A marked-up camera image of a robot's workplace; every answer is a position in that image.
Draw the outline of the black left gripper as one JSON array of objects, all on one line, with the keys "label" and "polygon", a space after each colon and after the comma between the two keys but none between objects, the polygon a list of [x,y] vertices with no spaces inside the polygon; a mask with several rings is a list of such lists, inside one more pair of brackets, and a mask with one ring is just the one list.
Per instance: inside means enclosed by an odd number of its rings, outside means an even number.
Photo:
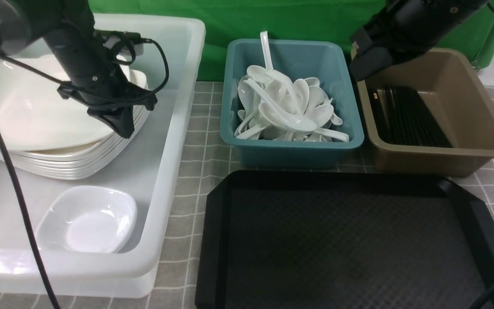
[{"label": "black left gripper", "polygon": [[158,89],[130,82],[121,66],[131,63],[117,59],[118,53],[104,47],[98,33],[88,36],[75,28],[59,28],[43,39],[70,78],[58,88],[59,94],[84,104],[89,116],[130,138],[135,131],[133,107],[152,111]]}]

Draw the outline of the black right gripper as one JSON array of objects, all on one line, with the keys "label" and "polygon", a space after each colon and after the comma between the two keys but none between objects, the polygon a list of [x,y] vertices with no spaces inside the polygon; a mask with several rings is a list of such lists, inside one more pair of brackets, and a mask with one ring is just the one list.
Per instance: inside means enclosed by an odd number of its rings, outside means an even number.
[{"label": "black right gripper", "polygon": [[349,72],[356,82],[388,67],[418,58],[428,51],[426,46],[410,39],[387,11],[374,14],[355,30],[349,41],[355,52]]}]

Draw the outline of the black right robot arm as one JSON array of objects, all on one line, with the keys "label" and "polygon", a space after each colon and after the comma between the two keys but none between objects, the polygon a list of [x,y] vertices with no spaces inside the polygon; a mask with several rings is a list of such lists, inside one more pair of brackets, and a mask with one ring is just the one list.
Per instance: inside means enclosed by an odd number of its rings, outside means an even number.
[{"label": "black right robot arm", "polygon": [[360,82],[424,55],[488,5],[488,0],[397,0],[384,6],[349,38],[355,51],[352,77]]}]

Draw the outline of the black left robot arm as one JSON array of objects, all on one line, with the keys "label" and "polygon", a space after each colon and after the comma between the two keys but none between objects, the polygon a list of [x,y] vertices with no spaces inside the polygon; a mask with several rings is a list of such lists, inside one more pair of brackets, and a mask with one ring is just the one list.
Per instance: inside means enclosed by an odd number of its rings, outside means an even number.
[{"label": "black left robot arm", "polygon": [[[69,81],[61,82],[12,59],[39,39],[45,41]],[[163,82],[151,91],[127,80],[121,70],[136,60],[135,46],[146,43],[157,47],[165,69]],[[157,92],[170,78],[159,43],[139,33],[96,29],[86,0],[0,0],[0,59],[57,83],[62,99],[83,104],[89,116],[126,139],[135,131],[133,107],[153,111]]]}]

